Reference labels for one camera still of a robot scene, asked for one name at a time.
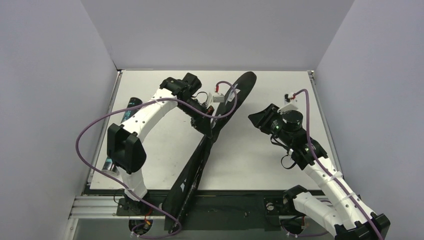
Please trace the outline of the black badminton racket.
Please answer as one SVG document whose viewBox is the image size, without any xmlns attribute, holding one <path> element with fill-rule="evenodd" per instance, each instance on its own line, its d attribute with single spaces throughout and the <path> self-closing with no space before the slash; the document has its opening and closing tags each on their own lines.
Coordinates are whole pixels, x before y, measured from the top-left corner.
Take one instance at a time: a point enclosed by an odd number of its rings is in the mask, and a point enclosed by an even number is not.
<svg viewBox="0 0 424 240">
<path fill-rule="evenodd" d="M 196 191 L 197 191 L 197 189 L 199 187 L 199 183 L 200 183 L 200 179 L 199 178 L 196 178 L 194 180 L 193 184 L 191 185 L 191 187 L 188 189 L 188 192 L 186 193 L 186 195 L 185 195 L 185 197 L 183 199 L 183 202 L 182 202 L 181 207 L 178 209 L 176 219 L 181 224 L 184 223 L 184 220 L 186 218 L 186 215 L 189 212 L 190 205 L 191 205 L 192 200 L 193 200 L 193 198 L 195 196 L 195 193 L 196 193 Z"/>
</svg>

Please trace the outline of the black shuttlecock tube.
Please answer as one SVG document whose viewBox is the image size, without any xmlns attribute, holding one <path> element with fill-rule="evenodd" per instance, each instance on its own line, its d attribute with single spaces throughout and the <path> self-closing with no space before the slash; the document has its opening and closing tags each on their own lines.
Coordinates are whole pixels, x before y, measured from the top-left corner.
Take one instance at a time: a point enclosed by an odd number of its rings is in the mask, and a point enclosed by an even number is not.
<svg viewBox="0 0 424 240">
<path fill-rule="evenodd" d="M 143 102 L 142 102 L 141 99 L 139 99 L 137 97 L 131 97 L 129 99 L 128 104 L 127 104 L 127 108 L 138 106 L 138 105 L 141 105 L 142 103 Z M 138 111 L 138 109 L 125 111 L 124 114 L 123 114 L 121 122 L 123 123 L 126 120 L 128 120 L 129 118 L 131 118 L 137 111 Z M 119 147 L 122 147 L 124 145 L 124 141 L 126 139 L 125 137 L 127 137 L 128 134 L 124 134 L 123 131 L 120 130 L 120 131 L 113 132 L 112 136 L 114 137 L 113 140 L 114 140 L 114 144 L 115 144 L 113 151 L 115 151 L 115 150 L 118 150 Z M 107 158 L 105 159 L 105 162 L 103 164 L 101 171 L 106 173 L 106 174 L 109 174 L 113 177 L 117 177 L 120 173 L 119 173 L 116 165 L 114 164 L 113 160 L 110 158 L 108 150 L 106 151 L 106 153 L 107 153 Z"/>
</svg>

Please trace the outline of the black Crossway racket bag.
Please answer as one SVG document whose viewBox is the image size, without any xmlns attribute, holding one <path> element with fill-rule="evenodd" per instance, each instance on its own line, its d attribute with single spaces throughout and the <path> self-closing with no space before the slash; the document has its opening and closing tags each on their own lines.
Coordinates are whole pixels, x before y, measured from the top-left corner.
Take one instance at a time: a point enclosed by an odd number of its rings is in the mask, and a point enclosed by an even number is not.
<svg viewBox="0 0 424 240">
<path fill-rule="evenodd" d="M 204 168 L 210 157 L 212 147 L 217 141 L 221 130 L 230 121 L 235 111 L 243 104 L 248 95 L 253 90 L 257 81 L 257 75 L 252 71 L 243 73 L 234 83 L 235 90 L 231 88 L 225 93 L 225 102 L 219 103 L 215 115 L 220 117 L 229 111 L 234 111 L 227 117 L 210 120 L 212 137 L 203 136 L 189 158 L 188 162 L 180 172 L 165 200 L 162 209 L 177 219 L 179 208 L 181 207 L 185 195 L 189 188 L 199 178 L 201 181 Z"/>
</svg>

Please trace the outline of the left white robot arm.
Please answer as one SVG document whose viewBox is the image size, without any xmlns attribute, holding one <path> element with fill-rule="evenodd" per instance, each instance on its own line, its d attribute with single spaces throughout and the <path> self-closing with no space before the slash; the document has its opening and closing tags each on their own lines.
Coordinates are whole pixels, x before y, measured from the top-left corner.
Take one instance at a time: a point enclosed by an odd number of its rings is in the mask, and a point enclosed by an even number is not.
<svg viewBox="0 0 424 240">
<path fill-rule="evenodd" d="M 201 103 L 193 97 L 201 86 L 198 77 L 191 73 L 183 79 L 168 77 L 146 106 L 121 124 L 109 126 L 106 153 L 117 167 L 125 184 L 124 194 L 131 200 L 129 208 L 136 215 L 143 215 L 149 210 L 149 201 L 144 197 L 148 190 L 141 170 L 147 153 L 142 143 L 153 127 L 169 111 L 178 107 L 190 116 L 192 127 L 208 137 L 212 135 L 210 119 L 206 115 L 212 115 L 214 98 L 220 98 L 222 94 L 209 92 L 206 101 Z"/>
</svg>

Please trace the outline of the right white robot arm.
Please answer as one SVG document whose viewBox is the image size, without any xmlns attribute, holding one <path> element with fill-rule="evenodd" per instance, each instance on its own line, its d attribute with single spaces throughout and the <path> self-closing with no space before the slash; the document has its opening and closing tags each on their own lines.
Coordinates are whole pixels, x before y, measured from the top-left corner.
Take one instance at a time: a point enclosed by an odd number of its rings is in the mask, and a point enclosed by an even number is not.
<svg viewBox="0 0 424 240">
<path fill-rule="evenodd" d="M 386 238 L 391 225 L 388 217 L 375 213 L 348 186 L 327 152 L 303 128 L 301 112 L 282 111 L 270 104 L 250 114 L 248 119 L 255 128 L 283 146 L 286 155 L 317 184 L 330 203 L 325 204 L 301 185 L 296 185 L 284 193 L 282 206 L 286 213 L 299 212 L 311 218 L 336 240 Z"/>
</svg>

